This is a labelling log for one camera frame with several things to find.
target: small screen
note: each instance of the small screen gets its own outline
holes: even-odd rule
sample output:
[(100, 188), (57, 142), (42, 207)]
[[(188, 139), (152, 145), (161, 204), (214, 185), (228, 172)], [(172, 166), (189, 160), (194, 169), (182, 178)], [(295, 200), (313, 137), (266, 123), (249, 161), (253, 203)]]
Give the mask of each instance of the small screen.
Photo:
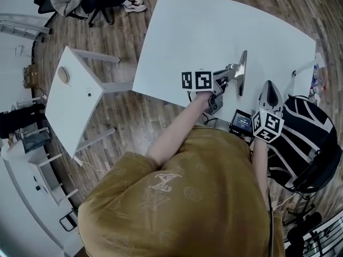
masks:
[(252, 131), (251, 119), (239, 113), (236, 113), (233, 125), (248, 132)]

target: person's arm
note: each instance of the person's arm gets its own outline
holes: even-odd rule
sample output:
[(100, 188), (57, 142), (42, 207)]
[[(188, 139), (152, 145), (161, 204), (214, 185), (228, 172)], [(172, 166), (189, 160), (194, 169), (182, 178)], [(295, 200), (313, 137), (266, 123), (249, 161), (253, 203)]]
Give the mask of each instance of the person's arm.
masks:
[(181, 144), (201, 114), (208, 107), (208, 100), (211, 95), (211, 92), (199, 93), (150, 146), (145, 157), (158, 166), (165, 164), (172, 158), (181, 147)]
[(76, 9), (81, 4), (81, 2), (82, 0), (70, 0), (70, 2), (68, 3), (55, 0), (55, 2), (53, 3), (53, 7), (60, 15), (67, 17), (74, 11), (74, 9)]
[(252, 155), (252, 167), (255, 173), (258, 186), (262, 192), (263, 199), (269, 208), (268, 201), (268, 177), (267, 177), (267, 165), (268, 165), (268, 154), (267, 154), (267, 143), (261, 139), (255, 138)]
[(9, 144), (10, 147), (12, 147), (13, 144), (14, 144), (13, 139), (14, 139), (14, 134), (13, 134), (13, 133), (10, 133), (10, 134), (9, 134), (9, 141), (8, 141), (8, 144)]

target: computer mouse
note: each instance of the computer mouse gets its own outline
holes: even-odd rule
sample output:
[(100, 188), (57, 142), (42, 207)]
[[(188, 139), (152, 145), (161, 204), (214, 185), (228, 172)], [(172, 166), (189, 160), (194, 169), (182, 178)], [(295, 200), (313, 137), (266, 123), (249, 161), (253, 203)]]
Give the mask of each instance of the computer mouse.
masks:
[(58, 74), (59, 79), (62, 81), (62, 83), (64, 84), (69, 83), (70, 76), (68, 74), (68, 71), (64, 67), (60, 66), (57, 71), (57, 74)]

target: small white table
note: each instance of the small white table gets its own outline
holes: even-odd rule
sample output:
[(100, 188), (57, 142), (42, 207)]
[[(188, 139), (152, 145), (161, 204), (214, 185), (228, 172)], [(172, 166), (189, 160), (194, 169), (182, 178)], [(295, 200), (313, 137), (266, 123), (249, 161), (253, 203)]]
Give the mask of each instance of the small white table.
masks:
[(65, 200), (65, 199), (69, 199), (70, 197), (72, 197), (75, 193), (77, 193), (79, 190), (77, 188), (75, 188), (71, 193), (69, 193), (68, 195), (66, 195), (65, 197), (59, 199), (57, 197), (58, 192), (59, 192), (59, 188), (63, 185), (62, 183), (59, 183), (56, 187), (51, 188), (45, 175), (44, 175), (44, 168), (45, 167), (50, 167), (50, 162), (52, 162), (53, 160), (56, 160), (57, 158), (62, 157), (62, 154), (58, 154), (42, 163), (36, 164), (36, 163), (32, 163), (29, 162), (29, 166), (31, 167), (32, 173), (34, 175), (34, 179), (38, 184), (39, 189), (43, 189), (46, 194), (53, 200), (53, 202), (55, 204), (57, 204), (57, 206), (59, 206), (59, 204)]
[[(95, 138), (81, 142), (86, 126), (104, 93), (132, 90), (132, 82), (102, 83), (82, 58), (118, 64), (120, 58), (66, 46), (59, 61), (50, 89), (46, 117), (70, 157), (91, 144), (116, 132), (111, 128)], [(61, 82), (57, 70), (64, 67), (70, 80)]]
[(140, 55), (133, 90), (186, 107), (181, 72), (222, 70), (248, 51), (243, 96), (237, 81), (223, 94), (216, 117), (231, 122), (236, 109), (251, 114), (263, 84), (284, 96), (308, 96), (313, 69), (292, 82), (292, 72), (315, 59), (316, 42), (290, 24), (231, 0), (158, 0)]

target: mustard yellow shirt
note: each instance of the mustard yellow shirt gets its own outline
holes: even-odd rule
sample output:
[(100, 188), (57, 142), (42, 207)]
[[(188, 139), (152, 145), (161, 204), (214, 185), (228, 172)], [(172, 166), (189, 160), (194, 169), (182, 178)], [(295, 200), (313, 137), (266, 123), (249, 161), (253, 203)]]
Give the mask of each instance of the mustard yellow shirt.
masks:
[(123, 155), (80, 206), (79, 230), (91, 257), (268, 256), (270, 218), (248, 145), (196, 127), (162, 168)]

